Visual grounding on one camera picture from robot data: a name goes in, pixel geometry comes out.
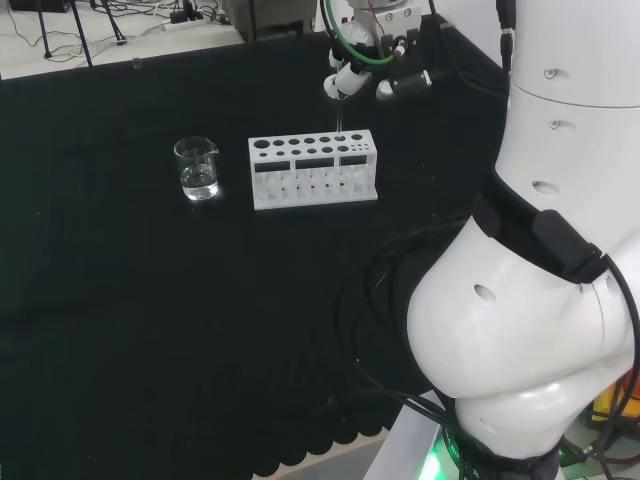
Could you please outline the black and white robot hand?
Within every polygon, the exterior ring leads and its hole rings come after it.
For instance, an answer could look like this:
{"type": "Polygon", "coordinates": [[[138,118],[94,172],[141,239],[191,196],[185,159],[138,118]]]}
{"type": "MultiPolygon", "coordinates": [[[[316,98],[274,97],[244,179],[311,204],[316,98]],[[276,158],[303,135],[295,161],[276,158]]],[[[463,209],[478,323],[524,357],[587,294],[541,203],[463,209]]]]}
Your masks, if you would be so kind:
{"type": "Polygon", "coordinates": [[[333,73],[323,83],[330,99],[343,101],[372,81],[376,98],[386,101],[428,90],[448,76],[427,67],[422,58],[419,4],[356,1],[351,8],[353,15],[344,17],[330,1],[319,7],[331,44],[333,73]]]}

